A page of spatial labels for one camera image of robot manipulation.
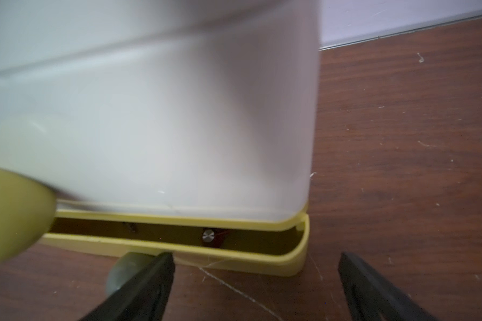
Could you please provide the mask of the red earphones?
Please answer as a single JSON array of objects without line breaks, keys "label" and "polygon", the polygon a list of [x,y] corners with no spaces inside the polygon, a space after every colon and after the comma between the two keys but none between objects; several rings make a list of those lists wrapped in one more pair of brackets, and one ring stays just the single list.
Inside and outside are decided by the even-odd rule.
[{"label": "red earphones", "polygon": [[202,243],[205,246],[219,247],[227,238],[230,230],[220,228],[203,228]]}]

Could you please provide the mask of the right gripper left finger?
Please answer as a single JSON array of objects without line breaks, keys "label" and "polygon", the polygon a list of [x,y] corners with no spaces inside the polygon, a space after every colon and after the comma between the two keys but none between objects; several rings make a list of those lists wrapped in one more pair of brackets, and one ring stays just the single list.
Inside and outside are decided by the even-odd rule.
[{"label": "right gripper left finger", "polygon": [[174,283],[175,263],[170,253],[129,252],[111,268],[107,299],[83,320],[161,320]]}]

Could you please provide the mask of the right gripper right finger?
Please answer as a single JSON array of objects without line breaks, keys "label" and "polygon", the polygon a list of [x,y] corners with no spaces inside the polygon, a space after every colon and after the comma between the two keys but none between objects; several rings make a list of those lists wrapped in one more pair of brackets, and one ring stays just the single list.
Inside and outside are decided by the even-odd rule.
[{"label": "right gripper right finger", "polygon": [[352,320],[437,319],[356,254],[341,254],[338,273]]}]

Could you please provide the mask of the cream drawer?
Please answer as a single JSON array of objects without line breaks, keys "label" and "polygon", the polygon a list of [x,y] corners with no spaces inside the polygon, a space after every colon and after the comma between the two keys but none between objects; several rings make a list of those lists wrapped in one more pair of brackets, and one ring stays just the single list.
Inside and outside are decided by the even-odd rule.
[{"label": "cream drawer", "polygon": [[318,1],[0,1],[0,262],[57,217],[278,231],[309,198]]}]

